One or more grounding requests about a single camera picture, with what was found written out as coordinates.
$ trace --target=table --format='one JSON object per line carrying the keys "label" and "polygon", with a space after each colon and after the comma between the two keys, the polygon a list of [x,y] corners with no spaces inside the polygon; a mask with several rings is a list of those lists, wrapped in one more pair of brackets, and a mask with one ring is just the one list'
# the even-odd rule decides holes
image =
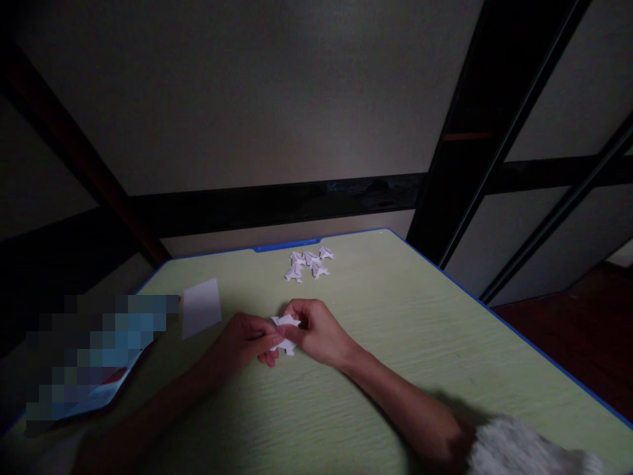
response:
{"label": "table", "polygon": [[[291,251],[336,254],[331,274],[286,282]],[[281,315],[291,298],[320,298],[387,366],[467,416],[520,417],[566,448],[597,453],[606,473],[633,468],[633,431],[485,306],[390,230],[319,244],[167,262],[139,294],[183,294],[216,277],[223,322],[181,341],[174,325],[119,404],[116,424],[183,373],[237,311]],[[146,473],[403,473],[415,464],[392,426],[343,375],[301,351],[275,368],[253,362],[195,406],[152,449]]]}

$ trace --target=forearm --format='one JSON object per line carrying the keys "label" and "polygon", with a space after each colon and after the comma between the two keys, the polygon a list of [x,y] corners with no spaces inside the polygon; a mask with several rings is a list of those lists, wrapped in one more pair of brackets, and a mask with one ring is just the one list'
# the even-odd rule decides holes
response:
{"label": "forearm", "polygon": [[213,389],[213,376],[199,365],[172,381],[130,417],[101,437],[86,440],[74,474],[132,471],[161,433]]}
{"label": "forearm", "polygon": [[474,429],[432,396],[358,350],[339,369],[387,414],[416,453],[449,471],[463,471]]}

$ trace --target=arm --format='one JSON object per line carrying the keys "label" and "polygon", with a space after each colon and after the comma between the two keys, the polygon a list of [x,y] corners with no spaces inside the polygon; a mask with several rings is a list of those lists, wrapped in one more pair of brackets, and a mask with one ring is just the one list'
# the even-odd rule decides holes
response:
{"label": "arm", "polygon": [[307,329],[288,325],[278,327],[278,332],[361,387],[423,460],[451,472],[465,471],[474,427],[360,347],[320,300],[294,299],[284,313],[302,320]]}
{"label": "arm", "polygon": [[160,434],[208,393],[221,387],[255,356],[275,366],[283,341],[270,320],[238,313],[188,372],[160,390],[130,417],[80,448],[73,474],[131,472]]}

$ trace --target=blue table edge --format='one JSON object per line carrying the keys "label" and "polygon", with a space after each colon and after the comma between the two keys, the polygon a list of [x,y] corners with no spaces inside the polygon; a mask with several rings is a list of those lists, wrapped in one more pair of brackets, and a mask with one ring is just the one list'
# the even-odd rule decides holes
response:
{"label": "blue table edge", "polygon": [[334,238],[336,236],[348,236],[350,234],[360,234],[360,233],[365,233],[365,232],[373,232],[373,231],[389,231],[391,233],[393,233],[398,239],[400,239],[402,242],[404,242],[407,246],[409,246],[411,249],[413,249],[417,254],[419,254],[420,256],[422,256],[422,258],[424,258],[424,260],[426,260],[426,262],[428,262],[429,264],[431,264],[433,267],[435,267],[437,270],[439,270],[445,277],[447,277],[447,279],[449,279],[451,282],[453,282],[453,284],[457,285],[457,287],[459,287],[460,289],[462,289],[467,295],[470,296],[470,298],[472,298],[473,300],[475,300],[479,305],[481,305],[482,307],[484,307],[488,312],[490,312],[492,315],[494,315],[501,323],[503,323],[504,325],[506,325],[506,327],[508,327],[510,330],[512,330],[516,335],[518,335],[524,342],[526,342],[528,345],[530,345],[532,347],[532,349],[536,350],[537,353],[539,353],[541,356],[543,356],[547,361],[549,361],[551,364],[553,364],[561,373],[565,374],[565,376],[567,376],[569,379],[571,379],[573,382],[575,382],[575,384],[577,384],[581,389],[583,389],[589,396],[591,396],[593,399],[595,399],[597,402],[599,402],[602,407],[604,407],[606,410],[608,410],[611,414],[613,414],[615,417],[617,417],[622,423],[624,423],[624,425],[626,425],[629,429],[633,430],[633,423],[630,422],[628,419],[626,419],[622,414],[620,414],[619,412],[617,412],[613,407],[611,407],[611,405],[609,405],[606,401],[604,401],[600,396],[598,396],[595,392],[593,392],[591,389],[589,389],[588,387],[586,387],[580,380],[578,380],[578,378],[576,378],[575,376],[573,376],[571,373],[569,373],[566,369],[564,369],[561,365],[559,365],[558,363],[556,363],[556,361],[554,361],[552,358],[550,358],[546,353],[544,353],[544,351],[542,351],[538,346],[536,346],[534,343],[532,343],[530,340],[528,340],[521,332],[519,332],[517,329],[515,329],[512,325],[510,325],[510,323],[506,322],[503,318],[499,317],[494,311],[492,311],[490,309],[490,307],[488,307],[487,305],[485,305],[481,300],[479,300],[477,297],[475,297],[473,294],[471,294],[470,292],[468,292],[468,290],[466,290],[464,287],[462,287],[461,284],[459,284],[459,282],[456,282],[450,275],[446,274],[442,269],[440,269],[439,267],[437,267],[433,262],[431,262],[430,260],[428,260],[428,258],[426,256],[424,256],[424,254],[422,254],[420,251],[418,251],[416,248],[414,248],[411,244],[409,244],[405,239],[402,238],[402,236],[399,236],[398,233],[392,231],[389,228],[376,228],[376,229],[371,229],[371,230],[364,230],[364,231],[356,231],[356,232],[351,232],[351,233],[341,233],[341,234],[332,234],[331,236],[323,236],[323,237],[318,237],[315,239],[304,239],[303,241],[290,241],[290,242],[285,242],[285,243],[279,243],[279,244],[272,244],[272,245],[267,245],[267,246],[259,246],[259,247],[245,247],[243,249],[232,249],[231,251],[220,251],[220,252],[214,252],[214,253],[207,253],[207,254],[200,254],[200,255],[195,255],[195,256],[186,256],[186,257],[176,257],[174,259],[170,259],[169,261],[164,262],[158,269],[156,269],[156,271],[152,274],[152,276],[150,278],[148,278],[143,285],[135,292],[136,294],[139,293],[141,290],[143,290],[145,288],[145,286],[149,283],[149,281],[151,279],[154,278],[154,276],[156,274],[158,274],[160,272],[160,270],[163,268],[163,266],[165,264],[167,264],[168,262],[171,261],[179,261],[181,259],[192,259],[193,257],[202,257],[205,255],[215,255],[215,254],[227,254],[227,253],[231,253],[231,252],[237,252],[237,251],[246,251],[248,249],[252,249],[253,251],[255,251],[256,253],[264,253],[264,252],[269,252],[269,251],[277,251],[279,249],[289,249],[291,247],[300,247],[300,246],[304,246],[304,245],[315,245],[315,244],[319,244],[321,242],[322,239],[326,239],[326,238]]}

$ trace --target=person's left hand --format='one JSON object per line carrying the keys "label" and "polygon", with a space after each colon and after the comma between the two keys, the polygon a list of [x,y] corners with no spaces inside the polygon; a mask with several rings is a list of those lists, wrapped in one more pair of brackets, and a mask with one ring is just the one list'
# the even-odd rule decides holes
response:
{"label": "person's left hand", "polygon": [[196,364],[198,374],[208,380],[210,389],[224,384],[242,370],[255,356],[260,363],[275,366],[279,350],[270,351],[284,341],[275,332],[275,324],[269,319],[236,313],[216,341]]}

